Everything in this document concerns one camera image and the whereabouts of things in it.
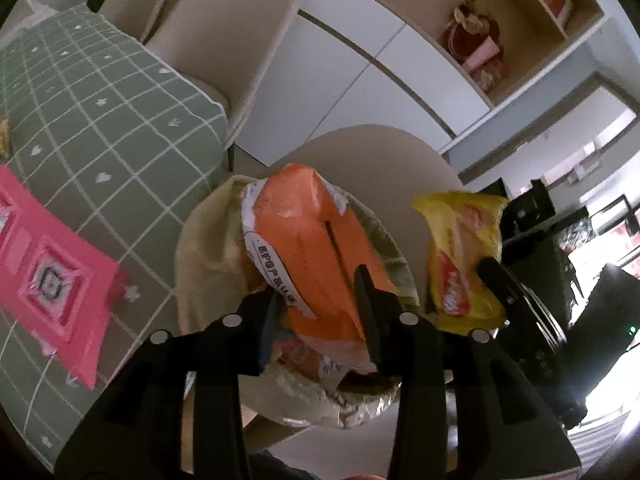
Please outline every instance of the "pink mat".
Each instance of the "pink mat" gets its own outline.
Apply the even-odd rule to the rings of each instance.
[[[111,305],[121,300],[125,284],[115,261],[0,166],[0,305],[91,389]]]

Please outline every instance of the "floor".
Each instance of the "floor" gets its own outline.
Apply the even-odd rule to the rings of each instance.
[[[271,449],[291,467],[340,480],[356,475],[386,477],[396,434],[398,405],[354,430],[315,427]]]
[[[235,174],[257,176],[263,174],[266,166],[236,146]]]

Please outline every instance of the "table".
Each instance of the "table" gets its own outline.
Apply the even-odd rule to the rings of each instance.
[[[47,209],[121,263],[91,391],[0,308],[0,404],[52,469],[119,367],[159,328],[178,335],[174,249],[223,160],[226,117],[175,70],[103,17],[78,6],[0,52],[8,167]]]

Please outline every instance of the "screw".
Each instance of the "screw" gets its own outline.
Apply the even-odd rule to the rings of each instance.
[[[149,339],[154,345],[161,345],[169,339],[169,335],[166,330],[156,330]]]
[[[413,312],[403,312],[400,314],[400,323],[403,325],[416,325],[418,324],[418,316],[416,316]]]
[[[474,341],[482,344],[488,343],[491,339],[491,336],[489,336],[489,333],[485,330],[474,330],[471,333],[471,337],[474,339]]]
[[[222,320],[222,324],[227,328],[234,328],[236,326],[240,326],[242,323],[242,317],[238,316],[238,314],[229,314],[225,316]]]

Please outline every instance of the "yellow snack bag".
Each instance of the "yellow snack bag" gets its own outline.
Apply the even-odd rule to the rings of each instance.
[[[427,272],[439,330],[466,335],[504,323],[504,307],[476,267],[488,256],[500,259],[500,216],[507,202],[457,191],[414,199],[413,207],[425,217],[433,237]]]

